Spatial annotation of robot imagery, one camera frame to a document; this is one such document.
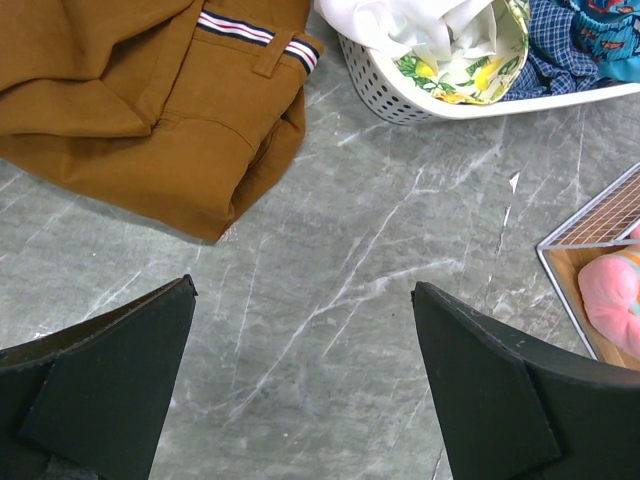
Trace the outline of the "pink frog plush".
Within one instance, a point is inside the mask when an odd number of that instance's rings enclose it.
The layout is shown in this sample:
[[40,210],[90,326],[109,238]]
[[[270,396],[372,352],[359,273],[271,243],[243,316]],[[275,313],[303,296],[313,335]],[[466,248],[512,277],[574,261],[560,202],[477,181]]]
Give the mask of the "pink frog plush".
[[626,242],[593,245],[577,281],[598,346],[639,357],[639,229]]

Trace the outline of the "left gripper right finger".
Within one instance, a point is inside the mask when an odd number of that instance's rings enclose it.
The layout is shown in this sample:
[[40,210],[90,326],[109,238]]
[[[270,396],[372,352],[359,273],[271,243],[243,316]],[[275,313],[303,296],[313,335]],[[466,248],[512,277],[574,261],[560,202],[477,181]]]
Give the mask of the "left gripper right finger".
[[637,371],[553,346],[431,283],[411,297],[454,478],[638,478]]

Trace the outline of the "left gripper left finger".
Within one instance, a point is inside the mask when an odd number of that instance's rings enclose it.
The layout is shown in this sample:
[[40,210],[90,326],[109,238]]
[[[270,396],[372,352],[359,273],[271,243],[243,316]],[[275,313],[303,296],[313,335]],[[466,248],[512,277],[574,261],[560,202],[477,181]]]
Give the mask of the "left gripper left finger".
[[59,457],[101,479],[146,479],[197,292],[177,278],[110,312],[1,352],[1,476]]

